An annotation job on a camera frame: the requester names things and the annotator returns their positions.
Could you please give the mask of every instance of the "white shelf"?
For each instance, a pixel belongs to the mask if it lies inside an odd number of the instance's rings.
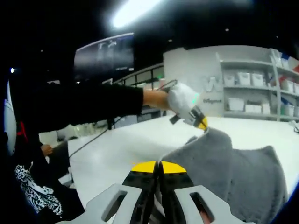
[[[239,118],[259,118],[259,119],[277,119],[276,114],[248,113],[242,111],[225,111],[224,117],[239,117]]]
[[[273,65],[271,62],[251,60],[220,60],[220,64],[226,69],[273,70]]]
[[[286,75],[286,76],[292,76],[292,77],[299,78],[299,73],[295,72],[293,70],[290,70],[290,69],[277,67],[277,72],[279,75]]]
[[[286,91],[286,90],[280,90],[280,92],[283,93],[283,94],[287,94],[287,95],[299,98],[299,94],[296,94],[294,92],[289,92],[289,91]]]
[[[233,85],[233,86],[224,86],[224,89],[248,89],[248,90],[266,90],[266,91],[276,91],[275,87],[267,86],[252,86],[252,85]]]
[[[287,115],[280,115],[280,119],[284,119],[284,120],[295,120],[298,121],[299,118],[298,117],[292,117],[292,116],[287,116]]]

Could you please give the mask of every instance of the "gray cloth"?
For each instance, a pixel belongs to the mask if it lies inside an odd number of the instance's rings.
[[[233,149],[227,134],[209,128],[163,160],[184,167],[194,185],[227,202],[244,222],[268,224],[287,201],[285,176],[271,146]]]

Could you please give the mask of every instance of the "monitor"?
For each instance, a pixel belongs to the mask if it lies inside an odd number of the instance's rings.
[[[116,81],[134,71],[133,35],[112,36],[79,48],[74,59],[74,80]]]

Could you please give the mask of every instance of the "white wall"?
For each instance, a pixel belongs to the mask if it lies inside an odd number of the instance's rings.
[[[179,48],[164,53],[164,73],[166,81],[177,79],[201,93],[199,104],[207,116],[222,116],[224,111],[222,70],[219,60],[257,60],[270,62],[270,50],[253,46],[212,46],[185,50]],[[208,83],[214,78],[220,83],[207,91]],[[207,103],[207,99],[221,100],[221,103]]]

